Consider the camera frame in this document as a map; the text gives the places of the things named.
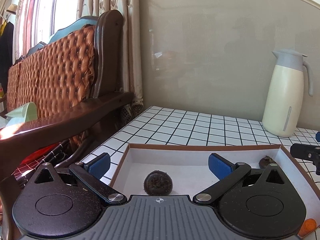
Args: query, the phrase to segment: cream thermos jug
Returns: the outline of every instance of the cream thermos jug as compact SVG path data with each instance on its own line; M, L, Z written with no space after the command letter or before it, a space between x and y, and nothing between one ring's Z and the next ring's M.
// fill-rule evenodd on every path
M308 73L309 96L313 96L312 72L304 54L290 49L272 52L276 66L272 74L262 124L272 134L281 137L293 135L303 99L303 66Z

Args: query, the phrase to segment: crosshair symbol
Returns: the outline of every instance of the crosshair symbol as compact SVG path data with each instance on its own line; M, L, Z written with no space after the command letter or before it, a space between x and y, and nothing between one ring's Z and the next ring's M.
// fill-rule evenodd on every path
M165 200L163 198L157 198L157 199L155 199L155 201L157 201L158 203L162 203Z

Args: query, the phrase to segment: window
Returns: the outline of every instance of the window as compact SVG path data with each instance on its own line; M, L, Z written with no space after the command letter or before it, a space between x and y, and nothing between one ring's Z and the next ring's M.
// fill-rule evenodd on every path
M78 0L34 0L31 46L40 41L48 43L58 29L76 20Z

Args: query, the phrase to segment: brown tufted leather cushion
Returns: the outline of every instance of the brown tufted leather cushion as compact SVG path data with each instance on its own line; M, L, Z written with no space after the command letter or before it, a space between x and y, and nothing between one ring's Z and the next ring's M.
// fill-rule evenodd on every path
M94 79L94 31L85 26L12 66L8 111L33 101L42 118L87 98Z

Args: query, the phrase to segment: checkered tablecloth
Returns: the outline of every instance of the checkered tablecloth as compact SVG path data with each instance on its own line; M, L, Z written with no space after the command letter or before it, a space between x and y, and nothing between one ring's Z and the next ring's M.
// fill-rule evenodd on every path
M315 140L316 133L316 130L297 128L293 136L281 138L266 131L258 121L152 106L83 161L87 163L107 152L111 156L111 166L101 181L109 184L128 143L200 146L283 144L290 150L293 143L320 146ZM309 161L297 160L320 188L316 167ZM320 229L305 239L320 240Z

